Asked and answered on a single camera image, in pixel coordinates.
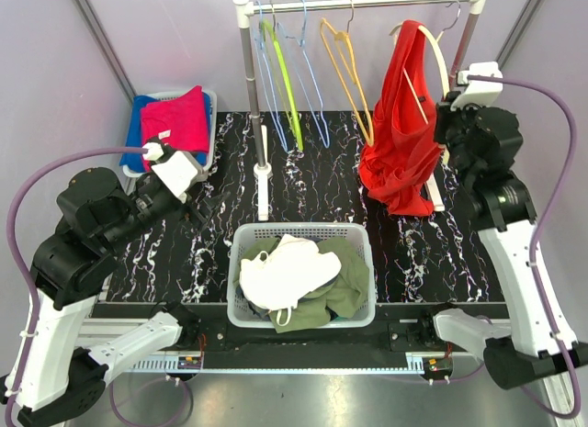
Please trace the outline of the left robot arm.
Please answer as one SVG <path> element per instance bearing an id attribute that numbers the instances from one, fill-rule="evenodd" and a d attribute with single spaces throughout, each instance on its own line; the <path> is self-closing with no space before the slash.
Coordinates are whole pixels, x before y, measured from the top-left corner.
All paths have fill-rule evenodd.
<path id="1" fill-rule="evenodd" d="M 55 232 L 27 269 L 40 309 L 19 355 L 27 360 L 2 378 L 2 402 L 14 401 L 23 426 L 54 426 L 87 412 L 107 385 L 159 350 L 186 350 L 198 342 L 199 317 L 171 302 L 112 342 L 83 348 L 79 331 L 104 281 L 119 267 L 127 245 L 169 215 L 202 231 L 224 203 L 219 194 L 181 202 L 154 174 L 126 194 L 116 174 L 97 167 L 76 174 L 57 199 Z"/>

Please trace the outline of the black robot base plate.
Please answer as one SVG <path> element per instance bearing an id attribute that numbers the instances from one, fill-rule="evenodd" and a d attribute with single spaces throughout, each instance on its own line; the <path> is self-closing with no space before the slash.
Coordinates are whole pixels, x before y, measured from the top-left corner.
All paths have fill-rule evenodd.
<path id="1" fill-rule="evenodd" d="M 368 325 L 277 333 L 268 321 L 230 321 L 226 303 L 175 304 L 187 320 L 184 341 L 174 339 L 174 318 L 162 303 L 98 303 L 77 344 L 119 373 L 150 359 L 152 370 L 173 374 L 398 375 L 424 371 L 424 357 L 442 356 L 444 342 L 424 342 L 426 315 L 448 303 L 378 303 Z"/>

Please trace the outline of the cream white hanger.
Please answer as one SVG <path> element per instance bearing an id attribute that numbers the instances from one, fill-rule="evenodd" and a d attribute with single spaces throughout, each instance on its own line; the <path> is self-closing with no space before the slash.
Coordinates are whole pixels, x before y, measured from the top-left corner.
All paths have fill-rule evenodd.
<path id="1" fill-rule="evenodd" d="M 460 5 L 458 5 L 458 14 L 457 17 L 455 19 L 455 21 L 457 22 L 459 16 L 460 16 Z M 390 31 L 390 36 L 392 36 L 394 38 L 394 46 L 396 46 L 396 43 L 398 41 L 398 35 L 396 35 L 396 33 L 401 29 L 403 23 L 408 22 L 408 20 L 405 20 L 401 23 L 398 23 L 395 27 L 393 27 L 393 29 Z M 439 36 L 435 37 L 431 31 L 425 27 L 424 25 L 420 24 L 418 26 L 418 30 L 420 32 L 422 32 L 425 36 L 425 38 L 428 40 L 433 54 L 435 56 L 435 60 L 437 63 L 437 69 L 439 72 L 439 77 L 440 77 L 440 82 L 441 82 L 441 89 L 442 89 L 442 96 L 441 99 L 444 99 L 447 94 L 449 93 L 450 90 L 450 85 L 449 85 L 449 75 L 448 75 L 448 70 L 447 70 L 447 64 L 445 61 L 445 57 L 443 55 L 443 52 L 441 51 L 441 48 L 439 46 L 439 41 L 441 40 L 441 38 L 443 37 L 443 34 L 445 33 L 445 29 L 443 29 L 440 33 Z M 442 153 L 442 163 L 443 164 L 448 164 L 449 162 L 449 157 L 450 157 L 450 153 L 447 150 L 446 146 L 439 146 L 440 150 L 443 152 Z"/>

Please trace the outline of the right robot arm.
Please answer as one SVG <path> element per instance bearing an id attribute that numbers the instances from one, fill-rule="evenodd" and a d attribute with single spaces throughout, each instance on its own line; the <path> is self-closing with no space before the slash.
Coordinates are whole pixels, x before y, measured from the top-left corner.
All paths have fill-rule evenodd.
<path id="1" fill-rule="evenodd" d="M 423 315 L 418 342 L 432 351 L 445 343 L 464 349 L 483 361 L 502 389 L 586 365 L 587 345 L 564 317 L 532 240 L 538 224 L 531 196 L 511 169 L 523 144 L 516 115 L 443 101 L 436 106 L 435 141 L 449 150 L 459 201 L 491 257 L 510 326 L 493 326 L 446 303 Z"/>

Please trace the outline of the neon green hanger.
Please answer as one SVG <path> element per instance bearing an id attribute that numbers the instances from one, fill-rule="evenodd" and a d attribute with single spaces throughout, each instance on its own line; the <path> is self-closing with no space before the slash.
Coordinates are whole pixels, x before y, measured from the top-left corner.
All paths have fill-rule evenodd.
<path id="1" fill-rule="evenodd" d="M 277 23 L 264 19 L 266 45 L 272 68 L 277 101 L 280 101 L 297 149 L 303 151 L 302 130 L 296 101 L 290 82 L 288 66 L 277 34 Z"/>

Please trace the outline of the olive green tank top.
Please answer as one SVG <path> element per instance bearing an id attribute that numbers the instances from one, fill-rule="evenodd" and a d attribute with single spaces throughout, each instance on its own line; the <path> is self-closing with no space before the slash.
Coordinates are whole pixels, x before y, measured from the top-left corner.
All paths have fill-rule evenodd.
<path id="1" fill-rule="evenodd" d="M 318 243 L 323 253 L 335 253 L 342 269 L 332 284 L 308 294 L 294 310 L 293 321 L 285 328 L 278 328 L 270 316 L 278 333 L 303 331 L 324 326 L 331 320 L 334 311 L 347 319 L 352 318 L 366 302 L 370 286 L 369 270 L 355 248 L 342 237 L 332 237 Z"/>

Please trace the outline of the red tank top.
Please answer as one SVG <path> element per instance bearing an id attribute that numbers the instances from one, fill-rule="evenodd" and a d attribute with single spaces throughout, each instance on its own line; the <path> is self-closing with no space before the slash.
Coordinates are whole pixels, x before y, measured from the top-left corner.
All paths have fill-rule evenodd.
<path id="1" fill-rule="evenodd" d="M 374 143 L 360 155 L 359 177 L 367 195 L 393 216 L 426 217 L 434 203 L 422 196 L 442 154 L 434 141 L 435 100 L 425 78 L 424 55 L 430 42 L 443 62 L 435 38 L 421 23 L 406 20 L 384 76 L 372 114 Z"/>

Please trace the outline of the white pink garment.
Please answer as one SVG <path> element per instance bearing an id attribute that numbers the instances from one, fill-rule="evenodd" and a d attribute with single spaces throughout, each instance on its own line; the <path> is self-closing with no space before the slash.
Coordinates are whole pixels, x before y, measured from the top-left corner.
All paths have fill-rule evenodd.
<path id="1" fill-rule="evenodd" d="M 317 242 L 285 234 L 262 239 L 246 251 L 235 281 L 250 301 L 270 312 L 278 328 L 285 328 L 302 299 L 331 285 L 341 269 L 335 253 L 323 253 Z"/>

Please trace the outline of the blue-grey tank top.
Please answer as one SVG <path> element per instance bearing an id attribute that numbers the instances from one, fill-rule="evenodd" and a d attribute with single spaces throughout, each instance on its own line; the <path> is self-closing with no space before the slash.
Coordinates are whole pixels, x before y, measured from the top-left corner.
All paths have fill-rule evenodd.
<path id="1" fill-rule="evenodd" d="M 260 320 L 264 321 L 271 321 L 270 312 L 267 309 L 262 309 L 257 307 L 252 301 L 250 301 L 244 294 L 241 287 L 236 287 L 236 294 L 239 298 L 245 300 L 247 307 L 249 310 L 253 312 L 253 314 Z"/>

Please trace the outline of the yellow hanger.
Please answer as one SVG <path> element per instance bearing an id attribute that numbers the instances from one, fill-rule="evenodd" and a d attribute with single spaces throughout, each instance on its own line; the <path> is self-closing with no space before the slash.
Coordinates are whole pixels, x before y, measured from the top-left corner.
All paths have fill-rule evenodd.
<path id="1" fill-rule="evenodd" d="M 350 103 L 365 143 L 368 146 L 373 146 L 375 133 L 372 118 L 356 68 L 356 56 L 349 35 L 350 24 L 355 17 L 355 5 L 353 0 L 348 1 L 351 17 L 347 21 L 346 30 L 335 29 L 324 17 L 320 21 L 319 30 L 322 44 Z"/>

